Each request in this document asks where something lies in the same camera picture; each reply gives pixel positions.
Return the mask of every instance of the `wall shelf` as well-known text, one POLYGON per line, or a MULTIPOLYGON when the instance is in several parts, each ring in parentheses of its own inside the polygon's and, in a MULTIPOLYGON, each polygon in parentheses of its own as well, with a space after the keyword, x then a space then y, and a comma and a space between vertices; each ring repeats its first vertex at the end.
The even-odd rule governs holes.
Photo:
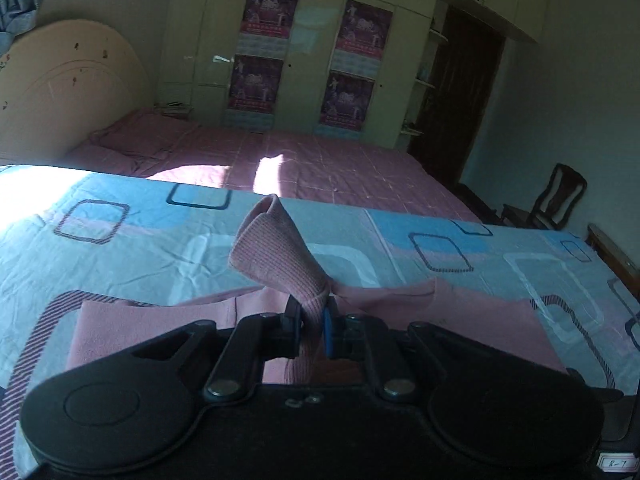
POLYGON ((426 81, 423 81, 422 79, 415 79, 415 82, 417 82, 419 85, 423 85, 426 86, 427 88, 433 88, 435 90, 435 86, 432 85, 431 83, 427 83, 426 81))
POLYGON ((433 28, 429 31, 429 39, 439 45, 449 44, 449 40, 433 28))
POLYGON ((406 135, 409 137, 420 137, 422 135, 422 132, 405 126, 402 130, 400 130, 400 135, 406 135))

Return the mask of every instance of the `pillowcase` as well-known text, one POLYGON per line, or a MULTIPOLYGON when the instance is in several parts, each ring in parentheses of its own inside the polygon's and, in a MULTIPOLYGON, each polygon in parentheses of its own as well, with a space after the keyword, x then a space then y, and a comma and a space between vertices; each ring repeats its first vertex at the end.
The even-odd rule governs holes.
POLYGON ((166 158, 180 140, 198 127, 197 123, 165 117, 144 108, 91 136, 94 144, 124 155, 166 158))
POLYGON ((124 176, 131 176, 137 167, 136 161, 132 158, 101 146, 95 146, 88 140, 67 153, 58 165, 61 168, 124 176))

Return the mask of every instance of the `wooden bed frame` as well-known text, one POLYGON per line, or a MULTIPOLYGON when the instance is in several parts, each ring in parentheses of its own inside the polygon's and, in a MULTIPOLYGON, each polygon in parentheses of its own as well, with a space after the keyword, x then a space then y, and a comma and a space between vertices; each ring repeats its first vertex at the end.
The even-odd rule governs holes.
POLYGON ((0 57, 0 166, 50 164, 152 104, 140 60, 112 28, 88 20, 37 28, 0 57))

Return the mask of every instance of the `label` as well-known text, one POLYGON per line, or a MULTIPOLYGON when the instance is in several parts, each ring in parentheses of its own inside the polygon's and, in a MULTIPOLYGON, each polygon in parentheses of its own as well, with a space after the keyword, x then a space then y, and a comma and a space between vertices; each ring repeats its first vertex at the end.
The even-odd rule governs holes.
POLYGON ((605 473, 635 473, 640 469, 640 458, 633 453, 601 453, 598 467, 605 473))

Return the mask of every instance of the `wooden door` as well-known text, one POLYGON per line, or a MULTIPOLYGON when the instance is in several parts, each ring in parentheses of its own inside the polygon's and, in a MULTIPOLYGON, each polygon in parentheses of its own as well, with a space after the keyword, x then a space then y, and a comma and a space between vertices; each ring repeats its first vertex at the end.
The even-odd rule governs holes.
POLYGON ((441 45, 409 146, 423 168, 445 186, 460 179, 480 127, 502 55, 504 38, 466 12, 449 7, 441 45))

